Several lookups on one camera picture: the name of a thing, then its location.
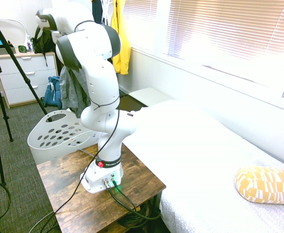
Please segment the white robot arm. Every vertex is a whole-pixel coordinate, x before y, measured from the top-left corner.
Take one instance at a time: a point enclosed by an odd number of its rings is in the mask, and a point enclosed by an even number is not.
[[[84,175],[83,186],[90,193],[96,193],[105,189],[103,178],[110,184],[114,178],[120,184],[123,175],[121,144],[134,133],[136,123],[132,114],[116,110],[120,102],[118,81],[113,65],[106,59],[120,52],[117,32],[95,23],[91,12],[79,3],[40,10],[36,17],[43,30],[58,30],[63,35],[56,42],[60,61],[69,69],[79,71],[81,68],[85,72],[91,105],[83,110],[81,122],[86,128],[107,133],[99,140],[99,150],[111,136],[119,117],[114,135]]]

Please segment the carpet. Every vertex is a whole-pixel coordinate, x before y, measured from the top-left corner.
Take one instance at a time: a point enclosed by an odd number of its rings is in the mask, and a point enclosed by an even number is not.
[[[52,211],[47,193],[44,189],[35,161],[27,144],[27,137],[33,127],[44,116],[38,103],[32,103],[8,109],[9,126],[14,141],[9,141],[5,121],[0,107],[0,153],[6,187],[11,193],[11,206],[7,214],[0,219],[2,233],[28,233],[41,218]],[[46,107],[47,112],[57,110]],[[7,196],[0,187],[0,215],[7,206]],[[52,219],[44,232],[56,222]],[[39,232],[44,225],[42,221],[32,232]]]

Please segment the basket hole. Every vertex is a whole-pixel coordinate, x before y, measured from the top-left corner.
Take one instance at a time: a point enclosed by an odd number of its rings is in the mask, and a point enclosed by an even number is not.
[[[57,115],[53,115],[51,117],[48,116],[48,118],[51,118],[52,121],[51,122],[55,122],[57,120],[60,120],[62,118],[64,118],[66,115],[65,114],[57,114]]]

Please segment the dresser drawer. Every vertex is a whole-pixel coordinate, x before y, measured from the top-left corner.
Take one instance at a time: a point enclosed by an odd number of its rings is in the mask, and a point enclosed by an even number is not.
[[[31,85],[35,86],[48,83],[48,77],[56,76],[56,71],[50,69],[26,72],[26,76],[31,80]],[[20,73],[1,75],[0,80],[5,90],[27,87]]]
[[[36,94],[38,95],[38,97],[41,98],[45,96],[47,84],[33,86],[33,88]],[[29,87],[5,90],[5,94],[8,99],[9,104],[16,104],[16,103],[31,101],[35,99]]]
[[[55,69],[54,56],[46,55],[46,60],[44,56],[17,57],[17,61],[24,72]],[[2,69],[2,73],[0,73],[0,75],[19,73],[19,70],[11,58],[0,59],[0,67]]]

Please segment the wooden tabletop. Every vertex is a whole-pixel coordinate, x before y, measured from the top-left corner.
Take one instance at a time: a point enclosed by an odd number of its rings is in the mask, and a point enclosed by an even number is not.
[[[85,151],[95,154],[98,145]],[[125,146],[122,145],[123,178],[120,189],[136,205],[141,205],[165,189],[165,185]],[[52,208],[56,211],[74,192],[80,178],[92,157],[77,151],[56,160],[37,166]],[[130,206],[115,188],[112,189],[122,202]],[[76,194],[56,214],[62,233],[124,232],[117,220],[128,213],[107,190],[90,194],[82,185]]]

